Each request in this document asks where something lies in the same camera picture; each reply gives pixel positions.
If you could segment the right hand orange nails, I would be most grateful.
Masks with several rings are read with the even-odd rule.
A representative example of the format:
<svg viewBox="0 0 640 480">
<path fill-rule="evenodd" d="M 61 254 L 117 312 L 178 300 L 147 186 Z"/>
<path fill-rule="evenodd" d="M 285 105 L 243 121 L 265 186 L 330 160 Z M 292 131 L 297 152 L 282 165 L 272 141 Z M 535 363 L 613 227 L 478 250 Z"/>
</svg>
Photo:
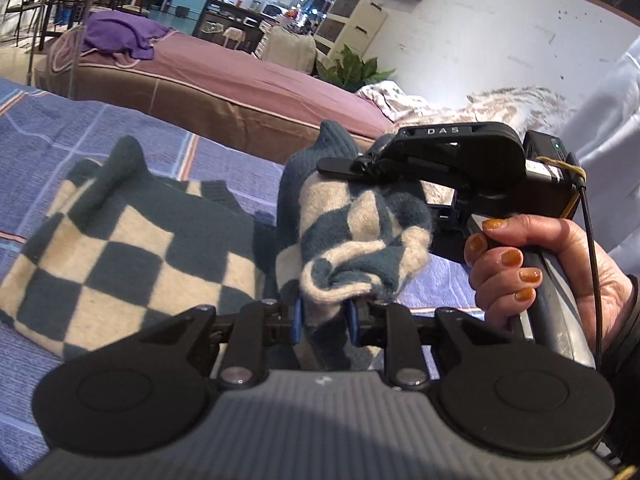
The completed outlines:
<svg viewBox="0 0 640 480">
<path fill-rule="evenodd" d="M 510 318 L 528 309 L 544 282 L 542 271 L 524 262 L 522 248 L 538 246 L 555 254 L 573 292 L 590 347 L 596 343 L 594 292 L 585 231 L 575 222 L 534 214 L 490 219 L 465 242 L 475 304 L 485 320 L 506 327 Z"/>
</svg>

